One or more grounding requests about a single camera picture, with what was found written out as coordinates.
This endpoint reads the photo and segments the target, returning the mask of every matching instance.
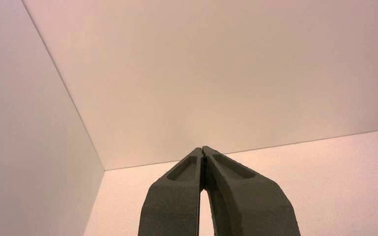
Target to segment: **white wall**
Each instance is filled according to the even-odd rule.
[[[279,184],[302,236],[378,236],[378,132],[228,156]],[[85,236],[137,235],[150,185],[176,163],[105,172]],[[200,200],[199,235],[213,236],[205,192]]]
[[[25,2],[106,169],[378,130],[378,1]]]
[[[83,235],[103,168],[19,0],[0,0],[0,236]]]

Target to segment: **white panel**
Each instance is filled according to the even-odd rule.
[[[302,236],[378,235],[378,132],[228,156],[279,184]],[[137,235],[150,185],[175,164],[107,171],[85,236]],[[200,236],[214,235],[208,205],[201,194]]]
[[[26,5],[105,169],[378,130],[378,1]]]
[[[81,236],[103,167],[26,9],[0,0],[0,236]]]

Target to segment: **white ceiling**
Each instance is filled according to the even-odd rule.
[[[378,1],[24,2],[105,169],[378,129]]]

